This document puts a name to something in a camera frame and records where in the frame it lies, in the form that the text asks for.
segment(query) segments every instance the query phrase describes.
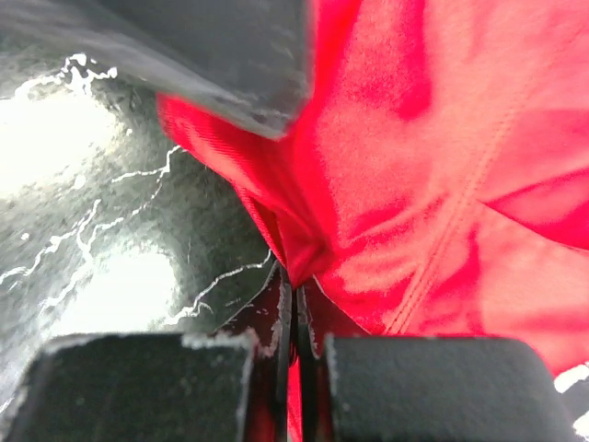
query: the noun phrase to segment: red garment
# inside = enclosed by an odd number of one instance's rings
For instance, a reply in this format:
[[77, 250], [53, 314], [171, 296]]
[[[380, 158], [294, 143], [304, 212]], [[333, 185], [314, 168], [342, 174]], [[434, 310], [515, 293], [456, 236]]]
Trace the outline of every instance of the red garment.
[[589, 2], [315, 17], [315, 95], [282, 141], [160, 97], [167, 132], [368, 331], [510, 336], [555, 374], [589, 359]]

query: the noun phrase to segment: stitched seam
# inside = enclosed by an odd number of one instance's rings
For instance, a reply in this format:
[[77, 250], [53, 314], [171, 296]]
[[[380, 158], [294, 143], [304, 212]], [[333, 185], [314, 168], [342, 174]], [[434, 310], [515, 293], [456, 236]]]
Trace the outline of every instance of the stitched seam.
[[[468, 214], [468, 208], [473, 204], [472, 196], [475, 194], [477, 189], [481, 186], [482, 182], [486, 179], [494, 159], [497, 157], [500, 146], [504, 142], [510, 130], [514, 126], [515, 116], [524, 107], [526, 100], [534, 91], [534, 88], [540, 82], [541, 76], [538, 73], [544, 74], [550, 69], [558, 60], [559, 56], [566, 50], [566, 48], [574, 42], [574, 40], [581, 34], [584, 29], [584, 25], [581, 25], [572, 36], [565, 40], [561, 47], [557, 48], [548, 63], [544, 67], [540, 67], [530, 74], [529, 78], [525, 81], [521, 92], [518, 94], [518, 99], [513, 101], [513, 105], [504, 114], [502, 120], [498, 123], [499, 128], [491, 140], [491, 143], [484, 149], [483, 155], [476, 162], [476, 172], [472, 175], [472, 178], [468, 181], [466, 189], [458, 199], [454, 210], [450, 215], [450, 219], [446, 228], [438, 241], [433, 246], [433, 254], [431, 258], [423, 265], [420, 276], [415, 280], [412, 288], [408, 290], [407, 297], [399, 307], [399, 312], [396, 318], [387, 326], [387, 334], [390, 333], [403, 333], [409, 327], [410, 320], [412, 319], [417, 307], [421, 304], [425, 294], [429, 291], [433, 284], [435, 277], [435, 271], [437, 270], [440, 260], [445, 254], [447, 247], [450, 244], [450, 240], [455, 235], [457, 230], [460, 228], [462, 221]], [[538, 80], [533, 81], [534, 75], [537, 76]]]

